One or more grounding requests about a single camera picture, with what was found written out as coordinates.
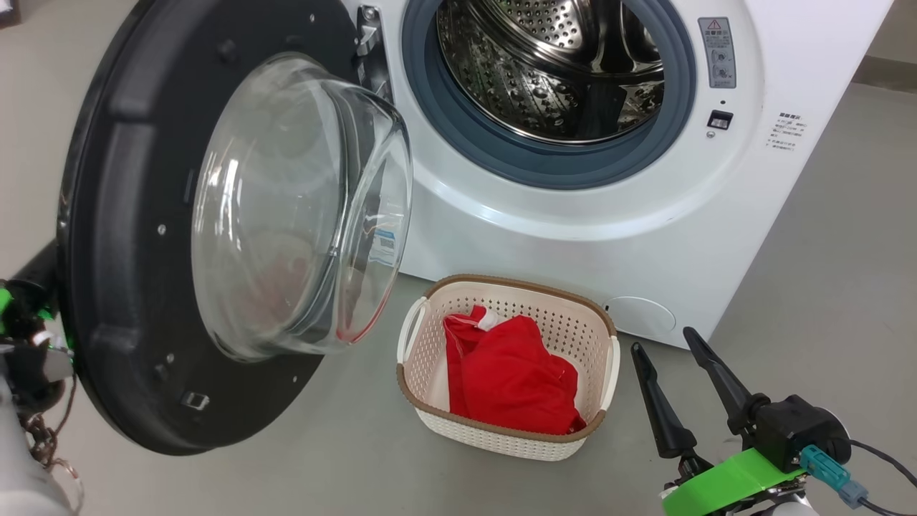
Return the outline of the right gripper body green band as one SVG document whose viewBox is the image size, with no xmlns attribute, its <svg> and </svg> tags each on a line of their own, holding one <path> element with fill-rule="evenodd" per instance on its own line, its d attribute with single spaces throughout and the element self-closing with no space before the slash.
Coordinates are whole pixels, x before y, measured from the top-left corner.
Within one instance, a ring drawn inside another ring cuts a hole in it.
<svg viewBox="0 0 917 516">
<path fill-rule="evenodd" d="M 800 396 L 747 409 L 750 447 L 712 464 L 692 454 L 677 457 L 679 477 L 664 491 L 666 515 L 734 515 L 765 502 L 802 495 L 807 477 L 827 484 L 845 502 L 853 480 L 845 463 L 851 444 L 838 418 Z"/>
</svg>

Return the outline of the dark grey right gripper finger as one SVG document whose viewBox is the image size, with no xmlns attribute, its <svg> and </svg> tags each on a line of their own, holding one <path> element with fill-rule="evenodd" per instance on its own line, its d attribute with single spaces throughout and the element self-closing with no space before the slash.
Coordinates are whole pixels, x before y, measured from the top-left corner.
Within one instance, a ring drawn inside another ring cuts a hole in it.
<svg viewBox="0 0 917 516">
<path fill-rule="evenodd" d="M 746 405 L 752 394 L 714 352 L 704 337 L 693 327 L 685 327 L 683 336 L 694 359 L 714 385 L 727 414 L 727 426 L 732 434 L 743 434 L 750 425 Z"/>
<path fill-rule="evenodd" d="M 697 445 L 696 437 L 679 421 L 658 384 L 658 373 L 648 353 L 639 342 L 632 344 L 630 353 L 658 455 L 674 459 L 692 454 Z"/>
</svg>

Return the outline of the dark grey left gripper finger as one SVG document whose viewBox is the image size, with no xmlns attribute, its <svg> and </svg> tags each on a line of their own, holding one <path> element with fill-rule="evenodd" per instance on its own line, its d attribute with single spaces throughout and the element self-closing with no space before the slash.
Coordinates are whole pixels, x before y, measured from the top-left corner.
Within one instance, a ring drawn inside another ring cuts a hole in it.
<svg viewBox="0 0 917 516">
<path fill-rule="evenodd" d="M 23 267 L 7 279 L 19 287 L 56 287 L 58 273 L 58 242 L 53 239 L 40 249 Z"/>
</svg>

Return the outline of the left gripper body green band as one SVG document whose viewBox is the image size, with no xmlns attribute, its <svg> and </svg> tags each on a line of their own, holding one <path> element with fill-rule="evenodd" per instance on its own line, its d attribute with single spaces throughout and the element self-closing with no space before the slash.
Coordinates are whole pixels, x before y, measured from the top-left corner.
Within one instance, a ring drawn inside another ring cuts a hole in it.
<svg viewBox="0 0 917 516">
<path fill-rule="evenodd" d="M 62 399 L 75 375 L 65 336 L 48 329 L 58 315 L 52 295 L 36 285 L 1 287 L 3 375 L 20 414 L 42 414 Z"/>
</svg>

